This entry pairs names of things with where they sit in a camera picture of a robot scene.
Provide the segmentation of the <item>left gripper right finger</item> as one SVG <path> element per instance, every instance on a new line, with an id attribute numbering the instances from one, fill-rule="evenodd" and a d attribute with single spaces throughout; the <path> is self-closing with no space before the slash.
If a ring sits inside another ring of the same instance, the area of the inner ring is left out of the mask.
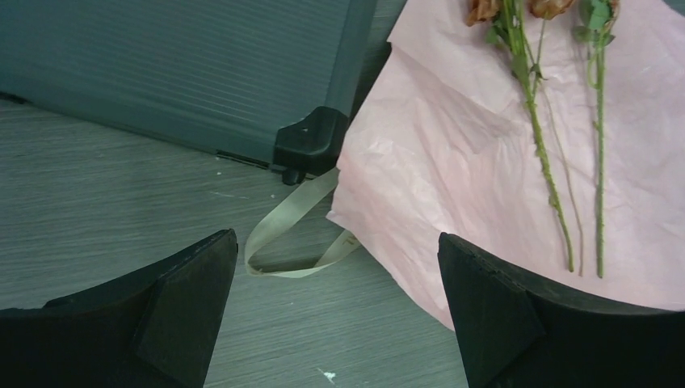
<path id="1" fill-rule="evenodd" d="M 438 262 L 471 387 L 683 386 L 683 312 L 585 293 L 454 234 Z"/>

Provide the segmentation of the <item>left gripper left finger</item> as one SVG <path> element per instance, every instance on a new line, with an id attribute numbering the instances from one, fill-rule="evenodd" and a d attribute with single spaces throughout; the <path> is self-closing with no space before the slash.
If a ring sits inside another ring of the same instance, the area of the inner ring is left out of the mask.
<path id="1" fill-rule="evenodd" d="M 113 280 L 1 313 L 4 387 L 201 387 L 237 263 L 233 230 Z"/>

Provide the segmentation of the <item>pink paper bouquet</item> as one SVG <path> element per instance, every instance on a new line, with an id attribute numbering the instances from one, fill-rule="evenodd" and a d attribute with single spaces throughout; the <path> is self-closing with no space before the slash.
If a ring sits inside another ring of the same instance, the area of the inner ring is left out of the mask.
<path id="1" fill-rule="evenodd" d="M 684 307 L 684 18 L 623 1 L 604 90 L 604 275 L 595 270 L 595 95 L 575 10 L 548 23 L 537 96 L 575 272 L 535 154 L 523 93 L 465 1 L 408 1 L 392 52 L 347 131 L 329 219 L 349 230 L 411 299 L 450 326 L 436 259 L 457 234 L 601 297 Z"/>

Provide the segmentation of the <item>cream printed ribbon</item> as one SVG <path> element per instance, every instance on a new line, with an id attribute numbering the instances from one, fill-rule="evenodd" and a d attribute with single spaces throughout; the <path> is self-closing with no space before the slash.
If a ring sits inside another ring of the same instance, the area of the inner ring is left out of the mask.
<path id="1" fill-rule="evenodd" d="M 333 168 L 315 179 L 303 182 L 253 228 L 244 246 L 244 265 L 249 275 L 299 279 L 336 264 L 361 247 L 357 237 L 352 232 L 344 230 L 312 266 L 272 271 L 257 269 L 250 263 L 256 252 L 289 231 L 328 194 L 332 193 L 338 186 L 338 175 L 339 170 Z"/>

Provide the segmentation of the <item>brown bud flower stem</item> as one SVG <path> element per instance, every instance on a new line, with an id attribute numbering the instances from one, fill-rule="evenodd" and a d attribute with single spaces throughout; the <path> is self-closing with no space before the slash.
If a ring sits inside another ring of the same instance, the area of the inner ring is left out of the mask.
<path id="1" fill-rule="evenodd" d="M 485 33 L 485 42 L 506 52 L 504 57 L 508 60 L 511 76 L 516 80 L 523 92 L 523 105 L 530 117 L 532 138 L 536 147 L 535 155 L 540 161 L 541 171 L 548 189 L 548 203 L 557 215 L 557 220 L 564 236 L 567 270 L 582 276 L 585 263 L 584 232 L 578 204 L 574 195 L 568 161 L 554 121 L 552 104 L 542 87 L 545 77 L 541 69 L 541 54 L 546 23 L 564 14 L 573 4 L 572 1 L 471 0 L 467 2 L 468 14 L 465 22 L 469 27 L 479 23 L 487 23 L 489 26 Z M 525 28 L 526 14 L 541 20 L 536 49 L 532 48 L 527 38 Z M 553 178 L 552 165 L 544 141 L 544 131 L 538 117 L 536 97 L 539 93 L 544 96 L 549 122 L 552 125 L 552 132 L 556 139 L 557 149 L 564 168 L 569 200 L 573 206 L 578 226 L 580 247 L 577 259 L 574 258 L 574 244 L 565 220 L 561 196 Z"/>

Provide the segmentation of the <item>pink rose flower stem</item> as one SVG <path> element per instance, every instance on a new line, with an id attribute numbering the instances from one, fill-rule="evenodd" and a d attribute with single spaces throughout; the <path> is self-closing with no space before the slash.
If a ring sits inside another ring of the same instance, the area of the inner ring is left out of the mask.
<path id="1" fill-rule="evenodd" d="M 582 0 L 578 3 L 580 24 L 573 28 L 574 39 L 586 46 L 586 77 L 595 91 L 596 117 L 593 128 L 596 135 L 595 185 L 595 256 L 596 275 L 604 277 L 604 184 L 605 138 L 604 101 L 607 68 L 607 46 L 615 39 L 612 28 L 619 14 L 620 3 L 609 0 Z"/>

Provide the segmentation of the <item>dark grey hard case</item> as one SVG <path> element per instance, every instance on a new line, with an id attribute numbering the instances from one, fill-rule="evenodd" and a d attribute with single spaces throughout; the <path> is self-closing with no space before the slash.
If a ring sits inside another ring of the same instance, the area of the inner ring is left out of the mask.
<path id="1" fill-rule="evenodd" d="M 373 1 L 4 1 L 1 92 L 282 171 L 332 169 Z"/>

